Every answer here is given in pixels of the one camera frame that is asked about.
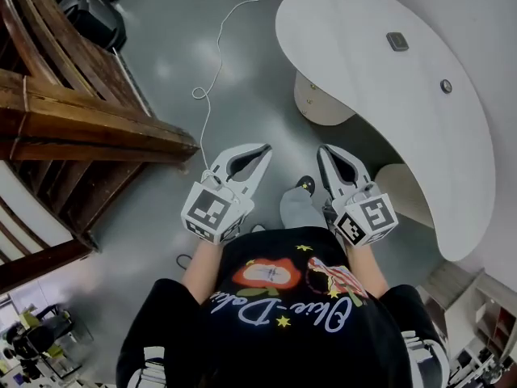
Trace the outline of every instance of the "forearm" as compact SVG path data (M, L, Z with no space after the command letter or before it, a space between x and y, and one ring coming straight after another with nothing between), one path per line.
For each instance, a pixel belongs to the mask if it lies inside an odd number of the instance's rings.
M199 304L206 301L215 290L222 254L222 245L216 246L201 240L183 275L182 283Z
M352 274L370 294L379 298L389 290L369 245L357 249L347 247L347 256Z

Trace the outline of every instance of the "gray pants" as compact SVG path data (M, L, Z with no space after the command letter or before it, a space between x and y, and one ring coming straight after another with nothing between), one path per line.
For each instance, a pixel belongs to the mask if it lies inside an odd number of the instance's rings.
M280 202L280 216L286 229L322 227L327 229L323 214L313 207L313 198L302 187L285 192Z

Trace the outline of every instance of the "black t-shirt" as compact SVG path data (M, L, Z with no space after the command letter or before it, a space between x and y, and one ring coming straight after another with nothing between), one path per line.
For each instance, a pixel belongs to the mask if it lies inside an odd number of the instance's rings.
M165 348L168 386L411 387L401 332L439 342L413 287L375 299L319 227L237 238L216 288L200 306L175 281L155 284L124 341L119 388L149 346Z

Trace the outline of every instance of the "white table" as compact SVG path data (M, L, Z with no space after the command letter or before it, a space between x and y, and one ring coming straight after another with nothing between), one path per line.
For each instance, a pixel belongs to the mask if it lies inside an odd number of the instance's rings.
M409 49L393 51L390 32L401 32ZM448 46L395 0L284 0L276 34L309 84L363 117L402 156L443 256L470 253L494 208L494 154L476 91Z

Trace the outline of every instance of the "black sleeve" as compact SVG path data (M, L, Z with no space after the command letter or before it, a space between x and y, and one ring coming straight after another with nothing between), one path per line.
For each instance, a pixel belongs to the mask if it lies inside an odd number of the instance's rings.
M435 340L442 344L431 317L413 286L400 285L391 288L379 300L393 316L401 332L415 331L421 340Z
M169 279L158 280L122 345L116 366L117 387L125 388L128 385L135 371L145 366L144 348L154 346L165 349L167 379L168 374L176 373L176 381L179 382L178 378L183 380L178 375L181 370L185 378L190 380L191 373L183 367L183 362L187 362L189 357L186 349L191 342L199 309L199 303L185 286Z

